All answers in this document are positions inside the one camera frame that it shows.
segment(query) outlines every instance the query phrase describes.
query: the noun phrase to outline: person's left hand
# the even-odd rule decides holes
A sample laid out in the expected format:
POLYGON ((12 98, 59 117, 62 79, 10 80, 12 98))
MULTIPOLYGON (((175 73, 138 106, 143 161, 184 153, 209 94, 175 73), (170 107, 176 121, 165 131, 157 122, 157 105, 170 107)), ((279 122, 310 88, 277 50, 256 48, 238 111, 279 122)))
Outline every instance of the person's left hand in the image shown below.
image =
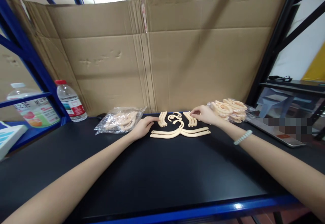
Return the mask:
POLYGON ((151 126, 155 121, 159 121, 158 117, 145 117, 141 119, 134 129, 129 132, 129 135, 133 137, 134 140, 138 140, 144 137, 150 130, 151 126))

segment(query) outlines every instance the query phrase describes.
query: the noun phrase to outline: white wall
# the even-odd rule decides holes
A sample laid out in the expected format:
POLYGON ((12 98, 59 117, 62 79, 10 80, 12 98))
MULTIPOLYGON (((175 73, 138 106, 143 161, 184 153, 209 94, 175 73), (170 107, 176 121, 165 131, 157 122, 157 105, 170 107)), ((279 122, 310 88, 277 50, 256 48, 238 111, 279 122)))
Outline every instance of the white wall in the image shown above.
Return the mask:
MULTIPOLYGON (((324 0, 302 0, 289 33, 308 17, 324 0)), ((283 51, 270 76, 290 76, 300 80, 325 41, 325 14, 321 15, 283 51)))

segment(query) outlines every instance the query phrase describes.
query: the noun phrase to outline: red bottle cap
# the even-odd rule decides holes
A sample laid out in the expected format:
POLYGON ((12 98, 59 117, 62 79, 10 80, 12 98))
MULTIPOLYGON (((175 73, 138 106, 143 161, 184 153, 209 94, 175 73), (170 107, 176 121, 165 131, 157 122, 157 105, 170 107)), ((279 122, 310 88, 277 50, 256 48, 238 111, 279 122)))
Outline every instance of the red bottle cap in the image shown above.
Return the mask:
POLYGON ((66 80, 55 80, 54 82, 55 82, 56 85, 67 84, 66 80))

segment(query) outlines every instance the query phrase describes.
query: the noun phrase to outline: plastic water bottle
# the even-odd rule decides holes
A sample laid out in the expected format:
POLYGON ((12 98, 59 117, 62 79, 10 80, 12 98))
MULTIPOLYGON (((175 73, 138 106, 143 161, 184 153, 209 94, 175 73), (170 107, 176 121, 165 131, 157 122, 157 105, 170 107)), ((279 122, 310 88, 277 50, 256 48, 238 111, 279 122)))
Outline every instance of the plastic water bottle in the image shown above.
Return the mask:
MULTIPOLYGON (((24 83, 12 83, 11 87, 15 90, 8 94, 7 100, 40 94, 37 90, 26 88, 24 83)), ((60 121, 59 116, 45 97, 18 103, 14 107, 32 127, 48 127, 60 121)))
POLYGON ((86 119, 87 113, 85 112, 85 109, 82 106, 76 92, 67 85, 65 80, 56 80, 55 84, 58 86, 58 97, 69 114, 71 120, 73 122, 79 122, 86 119))

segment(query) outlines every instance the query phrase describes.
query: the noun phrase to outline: hand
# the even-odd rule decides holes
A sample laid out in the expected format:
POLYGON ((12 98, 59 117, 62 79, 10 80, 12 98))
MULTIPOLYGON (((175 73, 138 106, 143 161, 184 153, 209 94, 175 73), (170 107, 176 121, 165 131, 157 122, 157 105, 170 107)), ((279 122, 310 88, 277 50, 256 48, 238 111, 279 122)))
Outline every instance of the hand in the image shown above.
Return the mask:
POLYGON ((226 121, 215 115, 207 105, 200 105, 191 111, 191 116, 207 124, 220 126, 226 121))
POLYGON ((134 140, 144 137, 150 130, 155 121, 159 121, 158 117, 145 117, 141 119, 134 129, 129 133, 134 140))

